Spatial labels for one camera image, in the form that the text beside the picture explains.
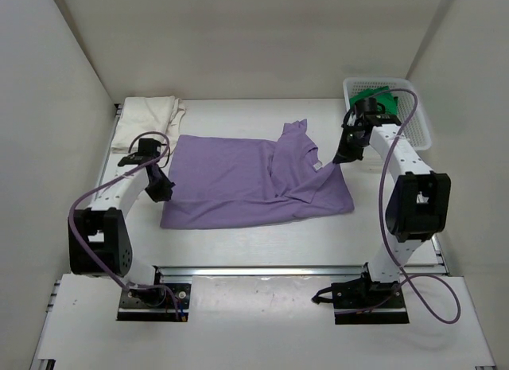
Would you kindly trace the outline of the cream white t-shirt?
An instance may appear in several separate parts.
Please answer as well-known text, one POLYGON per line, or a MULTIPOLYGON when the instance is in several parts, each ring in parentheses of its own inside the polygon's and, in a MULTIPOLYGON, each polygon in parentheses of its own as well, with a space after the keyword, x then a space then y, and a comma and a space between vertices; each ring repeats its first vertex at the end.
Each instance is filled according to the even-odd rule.
POLYGON ((113 153, 126 153, 132 141, 140 134, 157 131, 169 139, 173 152, 180 136, 181 120, 186 107, 181 99, 163 97, 127 97, 111 143, 113 153))

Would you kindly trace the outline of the purple t-shirt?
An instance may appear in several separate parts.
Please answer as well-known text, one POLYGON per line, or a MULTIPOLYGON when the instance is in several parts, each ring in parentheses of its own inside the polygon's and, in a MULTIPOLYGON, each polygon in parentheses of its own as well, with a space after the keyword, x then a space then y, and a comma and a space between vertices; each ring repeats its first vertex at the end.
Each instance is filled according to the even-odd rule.
POLYGON ((276 141, 183 134, 168 176, 175 185, 164 229, 245 228, 355 209, 340 166, 321 163, 306 120, 285 124, 276 141))

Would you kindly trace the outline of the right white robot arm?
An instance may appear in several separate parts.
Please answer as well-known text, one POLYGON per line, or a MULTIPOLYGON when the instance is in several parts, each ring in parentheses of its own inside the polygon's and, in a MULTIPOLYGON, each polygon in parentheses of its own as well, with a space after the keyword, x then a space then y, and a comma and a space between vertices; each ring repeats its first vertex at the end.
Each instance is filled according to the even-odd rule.
POLYGON ((333 159, 344 164, 363 159, 371 147, 383 160, 381 176, 394 182, 390 198, 378 198, 383 245, 367 263, 372 283, 389 286, 398 281, 412 254, 445 228, 451 180, 419 158, 403 136, 405 122, 388 114, 376 98, 358 100, 344 117, 342 135, 333 159))

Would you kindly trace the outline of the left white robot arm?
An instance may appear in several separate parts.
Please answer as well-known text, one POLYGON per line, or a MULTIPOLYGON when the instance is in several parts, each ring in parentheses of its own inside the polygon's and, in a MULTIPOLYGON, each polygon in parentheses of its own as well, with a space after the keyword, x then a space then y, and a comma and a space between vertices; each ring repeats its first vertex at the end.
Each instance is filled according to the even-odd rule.
POLYGON ((141 193, 155 203, 170 201, 174 183, 159 161, 170 154, 161 132, 137 136, 112 179, 76 200, 68 214, 68 251, 75 275, 108 275, 122 289, 145 288, 155 268, 134 259, 126 216, 141 193))

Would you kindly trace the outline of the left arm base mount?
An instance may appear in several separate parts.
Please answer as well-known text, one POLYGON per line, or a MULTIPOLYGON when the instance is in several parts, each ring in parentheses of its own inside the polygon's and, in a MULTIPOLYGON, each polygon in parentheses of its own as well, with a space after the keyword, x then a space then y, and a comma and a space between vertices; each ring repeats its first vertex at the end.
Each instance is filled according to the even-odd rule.
POLYGON ((162 279, 176 298, 165 289, 123 290, 119 298, 118 321, 175 322, 188 321, 192 296, 190 278, 162 279))

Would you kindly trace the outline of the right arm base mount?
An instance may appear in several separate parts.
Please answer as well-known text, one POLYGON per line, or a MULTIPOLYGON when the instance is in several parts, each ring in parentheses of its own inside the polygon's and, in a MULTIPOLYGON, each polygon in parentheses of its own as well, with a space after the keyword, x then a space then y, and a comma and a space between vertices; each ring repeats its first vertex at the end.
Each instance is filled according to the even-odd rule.
POLYGON ((377 282, 364 267, 358 278, 333 282, 311 301, 330 304, 336 325, 405 325, 410 322, 398 280, 377 282))

